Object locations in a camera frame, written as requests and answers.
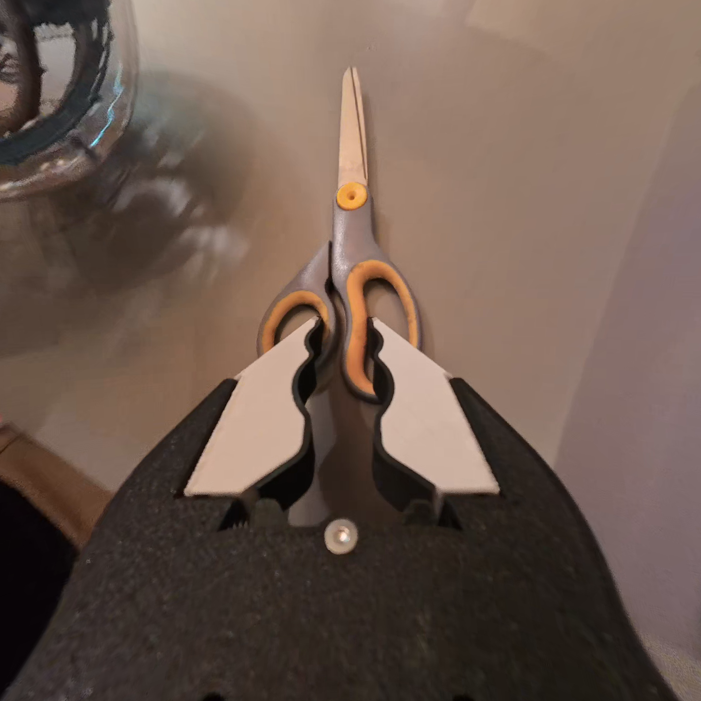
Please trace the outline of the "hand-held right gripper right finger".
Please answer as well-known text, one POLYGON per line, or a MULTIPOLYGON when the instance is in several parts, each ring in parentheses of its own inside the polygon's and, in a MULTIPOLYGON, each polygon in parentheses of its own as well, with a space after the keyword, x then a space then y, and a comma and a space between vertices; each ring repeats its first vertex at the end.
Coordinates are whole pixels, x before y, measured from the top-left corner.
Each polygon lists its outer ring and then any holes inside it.
POLYGON ((419 501, 441 513, 447 496, 499 495, 451 374, 379 319, 368 332, 379 400, 372 474, 381 496, 399 513, 419 501))

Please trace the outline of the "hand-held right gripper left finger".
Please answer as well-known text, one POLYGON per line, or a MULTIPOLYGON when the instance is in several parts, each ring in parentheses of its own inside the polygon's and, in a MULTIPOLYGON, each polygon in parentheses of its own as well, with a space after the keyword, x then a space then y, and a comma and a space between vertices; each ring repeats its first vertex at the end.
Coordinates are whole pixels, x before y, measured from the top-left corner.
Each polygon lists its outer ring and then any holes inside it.
POLYGON ((184 487, 185 497, 298 500, 314 473, 306 403, 317 385, 323 322, 303 323, 246 367, 184 487))

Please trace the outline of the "grey and orange scissors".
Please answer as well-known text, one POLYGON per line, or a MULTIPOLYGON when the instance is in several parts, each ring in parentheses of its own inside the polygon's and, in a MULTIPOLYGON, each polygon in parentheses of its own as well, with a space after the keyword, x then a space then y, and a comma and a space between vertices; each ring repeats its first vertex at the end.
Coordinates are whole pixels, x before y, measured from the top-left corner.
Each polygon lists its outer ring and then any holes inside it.
POLYGON ((311 308, 324 324, 318 366, 324 367, 340 345, 341 370, 348 389, 363 401, 377 403, 365 370, 366 284, 381 280, 394 289, 407 319, 408 341, 418 350, 422 349, 423 328, 416 296, 406 277, 381 250, 374 235, 363 92, 356 67, 346 68, 341 85, 332 233, 268 307, 258 329, 257 352, 262 355, 275 346, 278 330, 293 310, 311 308))

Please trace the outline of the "clear glass jar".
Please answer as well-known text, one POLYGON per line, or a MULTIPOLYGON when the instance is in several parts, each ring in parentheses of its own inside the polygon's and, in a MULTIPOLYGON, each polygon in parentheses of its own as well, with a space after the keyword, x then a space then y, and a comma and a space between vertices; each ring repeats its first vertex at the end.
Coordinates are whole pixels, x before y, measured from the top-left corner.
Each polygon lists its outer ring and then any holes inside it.
POLYGON ((133 115, 131 1, 1 2, 1 201, 86 178, 133 115))

